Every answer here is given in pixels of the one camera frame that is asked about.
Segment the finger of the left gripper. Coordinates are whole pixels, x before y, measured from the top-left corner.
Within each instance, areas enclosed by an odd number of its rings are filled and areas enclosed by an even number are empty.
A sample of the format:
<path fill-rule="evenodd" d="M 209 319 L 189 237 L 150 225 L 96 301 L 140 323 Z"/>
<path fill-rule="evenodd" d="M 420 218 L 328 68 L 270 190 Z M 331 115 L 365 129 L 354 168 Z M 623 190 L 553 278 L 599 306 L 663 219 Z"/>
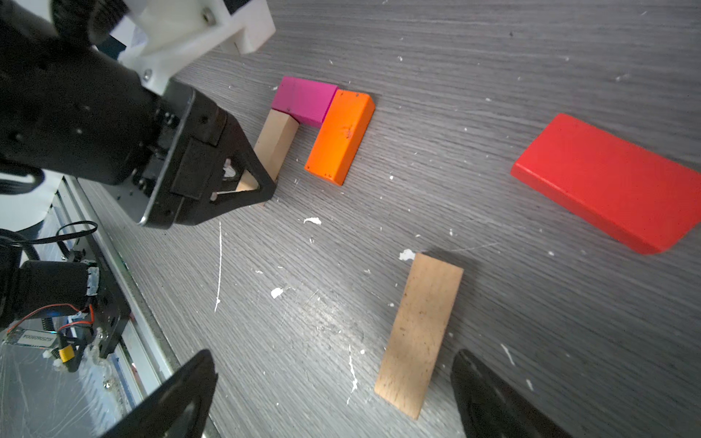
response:
<path fill-rule="evenodd" d="M 196 226 L 269 200 L 276 190 L 237 119 L 226 114 L 203 140 L 193 136 L 175 175 L 175 222 Z"/>

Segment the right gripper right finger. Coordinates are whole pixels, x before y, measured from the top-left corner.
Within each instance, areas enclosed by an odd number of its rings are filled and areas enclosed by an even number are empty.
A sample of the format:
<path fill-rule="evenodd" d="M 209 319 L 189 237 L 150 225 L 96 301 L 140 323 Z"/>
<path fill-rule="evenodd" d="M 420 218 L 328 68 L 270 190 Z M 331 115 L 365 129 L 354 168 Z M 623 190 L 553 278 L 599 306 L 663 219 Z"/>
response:
<path fill-rule="evenodd" d="M 467 437 L 569 436 L 467 349 L 454 357 L 451 384 Z"/>

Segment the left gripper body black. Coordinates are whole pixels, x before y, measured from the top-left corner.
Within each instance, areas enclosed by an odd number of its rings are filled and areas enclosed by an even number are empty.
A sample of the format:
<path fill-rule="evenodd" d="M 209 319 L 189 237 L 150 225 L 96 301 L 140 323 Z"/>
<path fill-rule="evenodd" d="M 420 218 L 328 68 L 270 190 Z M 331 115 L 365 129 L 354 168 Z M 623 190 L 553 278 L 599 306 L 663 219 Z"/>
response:
<path fill-rule="evenodd" d="M 227 112 L 204 93 L 173 81 L 155 113 L 158 137 L 144 164 L 117 186 L 117 204 L 144 227 L 194 226 L 206 221 L 215 169 L 224 162 L 218 146 Z"/>

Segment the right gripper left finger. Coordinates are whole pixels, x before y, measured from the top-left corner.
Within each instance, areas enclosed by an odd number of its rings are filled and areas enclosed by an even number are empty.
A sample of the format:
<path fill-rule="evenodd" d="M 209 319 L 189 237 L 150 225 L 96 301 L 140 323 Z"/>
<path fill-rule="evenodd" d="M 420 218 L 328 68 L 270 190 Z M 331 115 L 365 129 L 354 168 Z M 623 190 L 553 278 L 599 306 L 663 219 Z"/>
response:
<path fill-rule="evenodd" d="M 211 351 L 201 350 L 102 437 L 201 437 L 217 380 Z"/>

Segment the natural wood block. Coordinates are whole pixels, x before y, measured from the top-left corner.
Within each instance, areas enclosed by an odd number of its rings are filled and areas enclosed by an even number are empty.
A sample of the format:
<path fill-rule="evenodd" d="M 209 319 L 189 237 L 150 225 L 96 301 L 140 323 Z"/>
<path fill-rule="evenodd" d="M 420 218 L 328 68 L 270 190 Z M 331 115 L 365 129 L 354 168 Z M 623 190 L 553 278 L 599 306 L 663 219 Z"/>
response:
<path fill-rule="evenodd" d="M 257 138 L 254 152 L 270 178 L 276 182 L 284 160 L 299 129 L 299 123 L 287 113 L 272 109 Z"/>
<path fill-rule="evenodd" d="M 374 392 L 416 420 L 423 408 L 463 268 L 419 254 L 407 277 Z"/>

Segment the magenta block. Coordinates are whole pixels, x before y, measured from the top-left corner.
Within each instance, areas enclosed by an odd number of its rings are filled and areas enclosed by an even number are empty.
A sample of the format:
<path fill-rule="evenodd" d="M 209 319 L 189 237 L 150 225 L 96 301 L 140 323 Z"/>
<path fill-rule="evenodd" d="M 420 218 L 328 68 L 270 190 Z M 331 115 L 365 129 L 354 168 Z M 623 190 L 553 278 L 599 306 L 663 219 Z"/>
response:
<path fill-rule="evenodd" d="M 320 129 L 338 89 L 337 85 L 324 82 L 284 77 L 271 109 L 290 115 L 300 124 Z"/>

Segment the orange block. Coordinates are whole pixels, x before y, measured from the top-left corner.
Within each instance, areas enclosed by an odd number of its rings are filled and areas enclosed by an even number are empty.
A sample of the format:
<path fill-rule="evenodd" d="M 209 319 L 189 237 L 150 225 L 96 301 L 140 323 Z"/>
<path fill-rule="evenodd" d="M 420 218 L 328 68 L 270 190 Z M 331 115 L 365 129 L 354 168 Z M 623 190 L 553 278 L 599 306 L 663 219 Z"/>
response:
<path fill-rule="evenodd" d="M 342 186 L 371 122 L 375 104 L 368 94 L 337 91 L 305 169 Z"/>

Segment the red block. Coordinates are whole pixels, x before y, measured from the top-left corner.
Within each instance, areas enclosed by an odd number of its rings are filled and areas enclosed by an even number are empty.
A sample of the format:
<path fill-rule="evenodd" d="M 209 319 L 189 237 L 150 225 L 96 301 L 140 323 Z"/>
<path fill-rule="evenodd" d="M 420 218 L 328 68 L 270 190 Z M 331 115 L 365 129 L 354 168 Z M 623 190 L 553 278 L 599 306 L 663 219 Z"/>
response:
<path fill-rule="evenodd" d="M 700 174 L 561 113 L 511 175 L 638 254 L 662 253 L 700 222 Z"/>

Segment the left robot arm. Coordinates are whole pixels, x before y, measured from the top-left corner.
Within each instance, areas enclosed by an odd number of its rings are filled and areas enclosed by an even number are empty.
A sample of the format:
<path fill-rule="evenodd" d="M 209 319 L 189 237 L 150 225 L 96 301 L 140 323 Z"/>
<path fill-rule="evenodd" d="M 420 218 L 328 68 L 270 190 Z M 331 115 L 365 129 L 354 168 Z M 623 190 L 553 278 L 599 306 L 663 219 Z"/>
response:
<path fill-rule="evenodd" d="M 237 118 L 178 73 L 275 33 L 264 1 L 1 5 L 1 191 L 45 171 L 109 187 L 141 226 L 196 226 L 269 200 L 276 183 Z"/>

